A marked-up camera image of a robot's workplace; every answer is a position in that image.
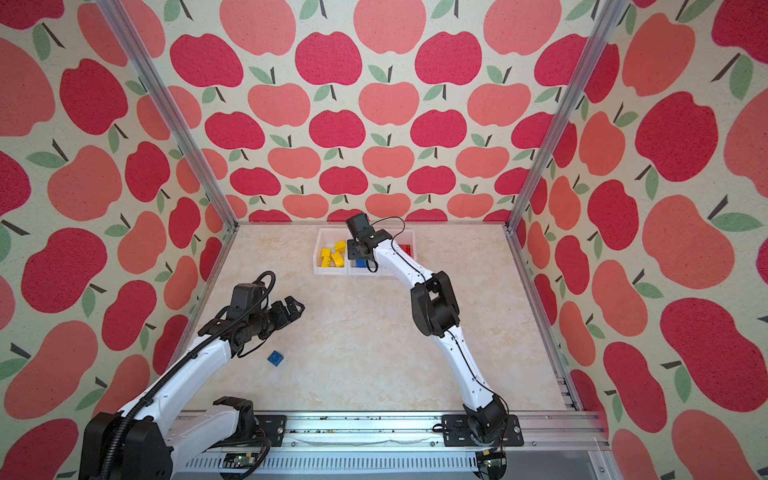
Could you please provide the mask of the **small blue lego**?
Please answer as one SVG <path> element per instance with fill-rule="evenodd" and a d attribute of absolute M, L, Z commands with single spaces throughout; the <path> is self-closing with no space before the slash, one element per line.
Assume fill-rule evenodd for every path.
<path fill-rule="evenodd" d="M 284 356 L 277 352 L 273 351 L 267 358 L 267 360 L 275 367 L 279 366 L 282 361 L 284 360 Z"/>

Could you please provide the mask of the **orange yellow lego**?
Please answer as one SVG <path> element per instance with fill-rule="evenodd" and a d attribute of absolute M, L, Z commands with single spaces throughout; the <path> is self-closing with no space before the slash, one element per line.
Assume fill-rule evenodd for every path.
<path fill-rule="evenodd" d="M 341 268 L 345 266 L 345 262 L 342 254 L 338 252 L 334 252 L 331 254 L 331 259 L 333 260 L 333 264 L 336 268 Z"/>

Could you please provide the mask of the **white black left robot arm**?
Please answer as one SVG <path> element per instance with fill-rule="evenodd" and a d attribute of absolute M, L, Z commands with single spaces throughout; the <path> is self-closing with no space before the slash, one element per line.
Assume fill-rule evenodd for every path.
<path fill-rule="evenodd" d="M 177 426 L 183 408 L 233 358 L 245 356 L 252 338 L 298 320 L 305 307 L 288 296 L 265 306 L 222 308 L 198 339 L 159 379 L 115 413 L 99 413 L 86 426 L 79 467 L 81 479 L 170 479 L 209 448 L 252 447 L 244 457 L 244 479 L 266 460 L 272 440 L 260 427 L 249 400 L 222 397 L 202 416 Z"/>

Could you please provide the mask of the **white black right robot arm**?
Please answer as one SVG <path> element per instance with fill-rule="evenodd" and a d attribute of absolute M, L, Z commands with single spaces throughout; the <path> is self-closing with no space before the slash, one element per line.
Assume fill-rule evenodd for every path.
<path fill-rule="evenodd" d="M 419 264 L 384 229 L 348 226 L 347 252 L 355 259 L 374 261 L 398 279 L 410 293 L 417 330 L 432 338 L 445 355 L 459 386 L 473 440 L 481 446 L 502 443 L 508 407 L 486 382 L 460 325 L 460 307 L 451 280 L 443 271 Z"/>

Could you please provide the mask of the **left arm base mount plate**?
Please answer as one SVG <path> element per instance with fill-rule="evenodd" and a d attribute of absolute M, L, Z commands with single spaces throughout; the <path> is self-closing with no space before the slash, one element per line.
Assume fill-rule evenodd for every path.
<path fill-rule="evenodd" d="M 270 441 L 272 448 L 281 447 L 286 433 L 287 417 L 262 413 L 257 413 L 254 417 L 257 432 L 262 433 Z"/>

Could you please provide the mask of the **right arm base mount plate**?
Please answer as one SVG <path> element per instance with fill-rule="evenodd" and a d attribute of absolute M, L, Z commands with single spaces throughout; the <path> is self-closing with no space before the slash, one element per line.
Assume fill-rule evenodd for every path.
<path fill-rule="evenodd" d="M 524 438 L 519 419 L 509 415 L 501 422 L 484 424 L 466 414 L 446 414 L 433 431 L 440 433 L 446 447 L 522 447 Z"/>

